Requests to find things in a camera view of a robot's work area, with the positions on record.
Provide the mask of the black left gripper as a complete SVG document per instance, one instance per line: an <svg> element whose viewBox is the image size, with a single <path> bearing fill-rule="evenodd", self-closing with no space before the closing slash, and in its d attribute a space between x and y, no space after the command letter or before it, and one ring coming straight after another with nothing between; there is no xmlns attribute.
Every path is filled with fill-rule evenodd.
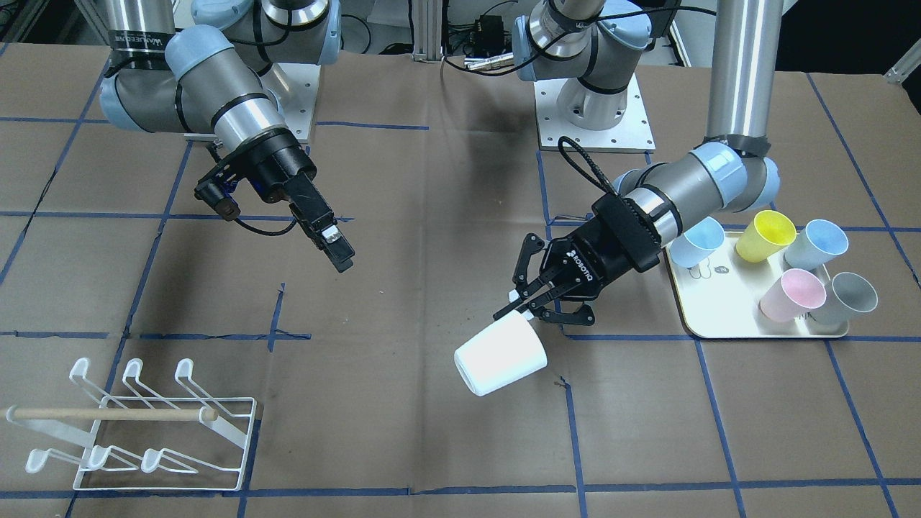
<svg viewBox="0 0 921 518"><path fill-rule="evenodd" d="M550 241L540 275L530 281L527 268L544 242L534 233L525 236L512 275L511 301L494 314L494 321L513 311L530 311L548 324L591 327L596 322L591 303L559 298L596 299L629 270L644 272L659 263L661 236L633 200L605 194L592 211L593 219Z"/></svg>

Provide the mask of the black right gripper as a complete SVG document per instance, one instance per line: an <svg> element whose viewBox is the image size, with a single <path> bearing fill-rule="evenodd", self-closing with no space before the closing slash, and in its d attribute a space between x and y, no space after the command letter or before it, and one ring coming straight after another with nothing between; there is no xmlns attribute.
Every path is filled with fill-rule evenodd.
<svg viewBox="0 0 921 518"><path fill-rule="evenodd" d="M250 143L241 154L241 167L263 202L287 200L297 224L337 272L352 268L355 251L337 227L331 206L312 183L315 164L289 129L271 129L259 143Z"/></svg>

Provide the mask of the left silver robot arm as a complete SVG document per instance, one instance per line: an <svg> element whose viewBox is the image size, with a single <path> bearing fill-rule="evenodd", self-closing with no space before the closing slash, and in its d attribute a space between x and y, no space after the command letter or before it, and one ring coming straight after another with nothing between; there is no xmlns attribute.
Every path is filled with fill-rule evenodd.
<svg viewBox="0 0 921 518"><path fill-rule="evenodd" d="M535 86L546 150L601 190L588 219L552 240L525 237L510 301L494 321L588 327L589 307L616 279L659 264L664 250L720 212L760 209L779 190L768 157L779 1L720 1L716 45L701 68L645 68L653 9L628 1L540 1L512 30L513 71ZM615 178L592 151L651 150L649 122L700 122L684 156Z"/></svg>

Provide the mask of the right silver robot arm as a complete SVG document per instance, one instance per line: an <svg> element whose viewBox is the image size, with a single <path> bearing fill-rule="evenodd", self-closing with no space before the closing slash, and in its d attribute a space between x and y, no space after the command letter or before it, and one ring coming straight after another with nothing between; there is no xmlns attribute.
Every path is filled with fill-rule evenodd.
<svg viewBox="0 0 921 518"><path fill-rule="evenodd" d="M283 115L266 76L277 63L334 63L336 1L194 1L193 25L175 26L170 1L109 1L111 65L99 103L109 122L144 132L214 135L226 150L194 188L218 216L237 221L232 193L247 181L263 202L286 202L339 272L354 249L313 183L317 169Z"/></svg>

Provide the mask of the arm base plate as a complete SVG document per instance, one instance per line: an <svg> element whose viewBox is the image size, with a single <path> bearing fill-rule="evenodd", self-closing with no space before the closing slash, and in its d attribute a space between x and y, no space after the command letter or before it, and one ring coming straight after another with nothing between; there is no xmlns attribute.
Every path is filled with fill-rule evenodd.
<svg viewBox="0 0 921 518"><path fill-rule="evenodd" d="M603 95L578 79L534 82L536 120L542 150L556 150L560 137L570 137L589 151L642 153L655 150L655 139L638 80L625 91Z"/></svg>
<svg viewBox="0 0 921 518"><path fill-rule="evenodd" d="M287 127L303 145L312 140L320 72L322 66L312 63L274 63L264 76L281 103Z"/></svg>

